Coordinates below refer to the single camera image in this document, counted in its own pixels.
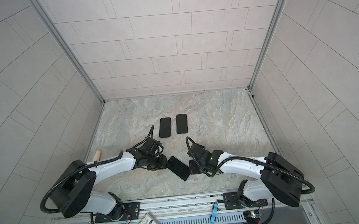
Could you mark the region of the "light blue phone case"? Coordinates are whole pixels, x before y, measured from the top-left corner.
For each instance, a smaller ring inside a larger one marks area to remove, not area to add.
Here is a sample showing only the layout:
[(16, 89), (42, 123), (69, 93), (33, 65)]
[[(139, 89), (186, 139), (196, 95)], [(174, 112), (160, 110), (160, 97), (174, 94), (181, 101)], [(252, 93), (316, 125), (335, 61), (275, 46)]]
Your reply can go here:
[(172, 156), (168, 160), (168, 169), (175, 175), (186, 181), (190, 176), (190, 168), (176, 157)]

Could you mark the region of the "black phone case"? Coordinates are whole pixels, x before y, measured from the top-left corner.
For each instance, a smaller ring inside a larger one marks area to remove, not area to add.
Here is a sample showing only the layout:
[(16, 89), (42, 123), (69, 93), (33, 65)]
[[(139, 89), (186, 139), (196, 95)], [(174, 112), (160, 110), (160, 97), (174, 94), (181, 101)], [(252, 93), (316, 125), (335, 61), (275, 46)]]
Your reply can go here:
[(160, 119), (160, 129), (159, 129), (159, 137), (160, 138), (169, 138), (171, 137), (171, 118), (161, 118)]
[(188, 133), (188, 118), (186, 114), (176, 115), (176, 131), (177, 134)]

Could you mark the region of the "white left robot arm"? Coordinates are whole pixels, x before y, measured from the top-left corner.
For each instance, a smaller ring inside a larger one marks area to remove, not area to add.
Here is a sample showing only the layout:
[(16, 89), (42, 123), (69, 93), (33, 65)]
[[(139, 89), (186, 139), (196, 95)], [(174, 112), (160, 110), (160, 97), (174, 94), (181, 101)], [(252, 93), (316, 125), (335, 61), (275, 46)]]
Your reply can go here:
[(163, 150), (159, 141), (147, 137), (115, 157), (89, 164), (76, 160), (47, 191), (40, 209), (47, 214), (61, 213), (65, 218), (79, 213), (113, 215), (120, 210), (121, 200), (111, 192), (104, 194), (93, 190), (94, 186), (134, 169), (154, 172), (168, 168)]

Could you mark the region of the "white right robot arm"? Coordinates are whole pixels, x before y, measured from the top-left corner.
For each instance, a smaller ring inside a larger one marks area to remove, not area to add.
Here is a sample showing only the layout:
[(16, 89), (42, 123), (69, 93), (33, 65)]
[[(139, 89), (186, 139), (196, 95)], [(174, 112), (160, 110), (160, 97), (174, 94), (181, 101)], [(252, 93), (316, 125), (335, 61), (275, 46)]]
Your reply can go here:
[(238, 174), (253, 178), (242, 181), (233, 204), (253, 207), (260, 199), (276, 199), (279, 202), (298, 207), (304, 183), (303, 173), (277, 153), (266, 157), (242, 157), (228, 152), (214, 150), (210, 153), (198, 143), (187, 144), (191, 166), (199, 173), (214, 177), (217, 174)]

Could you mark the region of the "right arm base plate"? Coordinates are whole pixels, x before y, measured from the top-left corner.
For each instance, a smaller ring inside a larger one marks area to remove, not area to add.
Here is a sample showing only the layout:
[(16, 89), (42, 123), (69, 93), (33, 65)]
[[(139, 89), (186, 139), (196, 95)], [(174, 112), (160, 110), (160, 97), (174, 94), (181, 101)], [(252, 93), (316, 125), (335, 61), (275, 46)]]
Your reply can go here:
[(226, 210), (236, 210), (245, 208), (258, 208), (268, 206), (267, 199), (251, 201), (244, 196), (238, 196), (237, 192), (223, 193), (223, 204)]

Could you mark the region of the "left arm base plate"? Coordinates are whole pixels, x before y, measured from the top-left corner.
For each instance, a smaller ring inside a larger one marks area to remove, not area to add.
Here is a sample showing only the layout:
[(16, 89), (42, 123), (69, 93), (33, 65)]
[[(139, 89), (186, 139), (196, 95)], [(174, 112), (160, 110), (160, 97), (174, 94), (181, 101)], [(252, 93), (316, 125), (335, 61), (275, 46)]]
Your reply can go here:
[(138, 219), (140, 202), (128, 202), (115, 207), (109, 214), (94, 214), (95, 223), (129, 221)]

